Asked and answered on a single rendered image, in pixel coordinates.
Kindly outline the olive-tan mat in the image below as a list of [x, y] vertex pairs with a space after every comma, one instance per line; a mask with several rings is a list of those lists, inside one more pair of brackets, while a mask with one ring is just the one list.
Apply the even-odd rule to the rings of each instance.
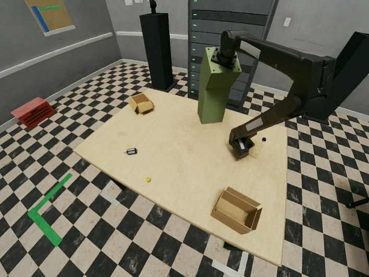
[[264, 144], [253, 138], [251, 140], [255, 143], [255, 146], [249, 149], [249, 155], [257, 159]]

